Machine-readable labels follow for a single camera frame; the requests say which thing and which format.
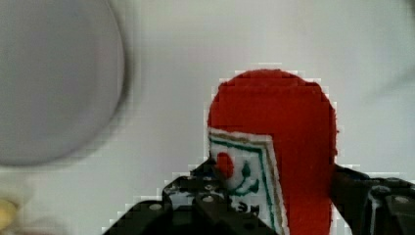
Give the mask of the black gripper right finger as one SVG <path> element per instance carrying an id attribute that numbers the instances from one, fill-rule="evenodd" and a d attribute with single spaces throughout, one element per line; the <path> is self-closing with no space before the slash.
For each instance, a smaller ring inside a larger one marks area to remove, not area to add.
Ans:
<path id="1" fill-rule="evenodd" d="M 352 235 L 415 235 L 414 184 L 337 165 L 330 198 Z"/>

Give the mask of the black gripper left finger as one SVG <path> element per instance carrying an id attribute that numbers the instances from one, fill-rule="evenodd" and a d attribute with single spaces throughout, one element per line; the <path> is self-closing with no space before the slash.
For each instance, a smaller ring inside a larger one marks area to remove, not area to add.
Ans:
<path id="1" fill-rule="evenodd" d="M 278 235 L 255 212 L 231 206 L 224 178 L 208 160 L 167 184 L 161 199 L 137 203 L 103 235 Z"/>

